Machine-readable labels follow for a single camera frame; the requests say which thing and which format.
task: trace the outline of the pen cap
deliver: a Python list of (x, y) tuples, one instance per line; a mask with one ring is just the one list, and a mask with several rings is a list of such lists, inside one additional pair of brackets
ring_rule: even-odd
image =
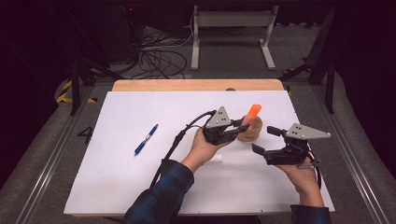
[(259, 114), (260, 110), (262, 110), (261, 105), (253, 105), (250, 110), (247, 112), (247, 115), (245, 116), (244, 120), (241, 123), (241, 126), (249, 125), (251, 121), (256, 118), (256, 116)]

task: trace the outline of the paper cup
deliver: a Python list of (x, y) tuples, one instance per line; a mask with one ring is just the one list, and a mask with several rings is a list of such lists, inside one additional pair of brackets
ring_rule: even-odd
[(236, 138), (241, 142), (253, 142), (260, 136), (262, 130), (262, 119), (260, 117), (254, 118), (250, 126), (244, 133), (239, 133)]

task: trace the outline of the human arm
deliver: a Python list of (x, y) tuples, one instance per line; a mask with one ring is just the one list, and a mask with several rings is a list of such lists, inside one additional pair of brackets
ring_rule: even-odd
[(300, 195), (300, 204), (291, 206), (293, 224), (331, 223), (329, 208), (324, 202), (318, 187), (314, 169), (299, 169), (297, 165), (278, 165)]
[(193, 184), (193, 173), (227, 144), (213, 146), (207, 143), (199, 129), (195, 133), (190, 153), (182, 163), (163, 160), (160, 180), (139, 195), (122, 223), (170, 223)]

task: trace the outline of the wire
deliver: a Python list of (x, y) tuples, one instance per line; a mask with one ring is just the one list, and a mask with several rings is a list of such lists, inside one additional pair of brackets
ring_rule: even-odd
[[(315, 162), (317, 160), (317, 157), (315, 156), (315, 154), (314, 154), (314, 152), (312, 150), (309, 150), (309, 152), (312, 154), (312, 156), (311, 156), (308, 153), (309, 160), (311, 160), (311, 162)], [(316, 164), (314, 164), (314, 167), (315, 167), (315, 170), (317, 171), (318, 186), (319, 186), (319, 189), (321, 189), (321, 174), (320, 174), (320, 170), (319, 170), (319, 167)]]
[[(190, 36), (189, 36), (187, 39), (166, 39), (166, 38), (168, 38), (168, 37), (166, 37), (166, 38), (163, 38), (162, 40), (160, 40), (159, 37), (160, 37), (161, 34), (162, 34), (162, 33), (160, 33), (160, 35), (158, 36), (158, 38), (157, 38), (155, 41), (153, 41), (152, 43), (150, 43), (149, 46), (147, 46), (147, 47), (145, 47), (145, 48), (143, 48), (143, 49), (172, 48), (172, 47), (180, 47), (180, 46), (185, 45), (185, 44), (186, 44), (187, 42), (189, 42), (190, 39), (194, 36), (194, 32), (193, 32), (193, 30), (192, 30), (192, 18), (193, 18), (193, 16), (194, 16), (194, 14), (192, 13), (192, 14), (191, 14), (191, 18), (190, 18), (190, 31), (191, 31), (191, 34), (190, 34)], [(171, 45), (160, 45), (160, 46), (155, 46), (155, 44), (161, 44), (161, 43), (169, 42), (169, 41), (176, 41), (176, 42), (175, 42), (175, 43), (172, 43)]]
[[(171, 146), (171, 148), (169, 149), (168, 153), (166, 153), (166, 156), (163, 158), (164, 160), (169, 160), (169, 158), (171, 157), (172, 153), (175, 151), (175, 148), (178, 146), (178, 144), (180, 143), (180, 141), (183, 139), (184, 135), (186, 134), (186, 132), (193, 126), (193, 124), (198, 121), (199, 119), (203, 118), (206, 115), (210, 115), (213, 116), (216, 114), (216, 110), (212, 110), (212, 111), (207, 111), (206, 113), (200, 115), (198, 118), (194, 119), (190, 124), (186, 125), (186, 128), (182, 131), (180, 131), (180, 133), (175, 137), (175, 140)], [(155, 183), (157, 183), (157, 179), (158, 176), (160, 176), (160, 167), (158, 167), (157, 173), (155, 173), (154, 178), (151, 181), (150, 184), (150, 188), (152, 188)]]
[[(171, 50), (159, 50), (159, 49), (151, 49), (151, 50), (141, 49), (140, 52), (141, 52), (141, 56), (139, 59), (139, 68), (143, 72), (131, 76), (131, 79), (147, 73), (149, 73), (148, 75), (149, 78), (154, 78), (154, 77), (158, 78), (160, 76), (163, 76), (165, 78), (170, 78), (171, 76), (175, 76), (179, 74), (181, 74), (183, 78), (185, 78), (183, 70), (187, 67), (187, 59), (182, 54)], [(179, 56), (183, 60), (182, 66), (180, 67), (179, 65), (173, 63), (171, 58), (165, 54), (168, 55), (176, 54), (177, 56)], [(145, 63), (148, 66), (148, 68), (143, 67), (143, 63)], [(165, 74), (165, 71), (170, 68), (176, 68), (176, 71), (171, 72), (169, 74)]]
[(199, 125), (192, 125), (191, 127), (203, 129), (203, 127), (201, 127), (201, 126), (199, 126)]

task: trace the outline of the flannel shirt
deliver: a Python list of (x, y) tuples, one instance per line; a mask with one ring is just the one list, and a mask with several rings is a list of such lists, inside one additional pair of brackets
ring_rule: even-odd
[[(194, 183), (192, 171), (172, 160), (163, 160), (161, 178), (144, 190), (124, 216), (123, 224), (169, 224), (177, 216), (184, 195)], [(327, 207), (291, 206), (293, 224), (330, 224)]]

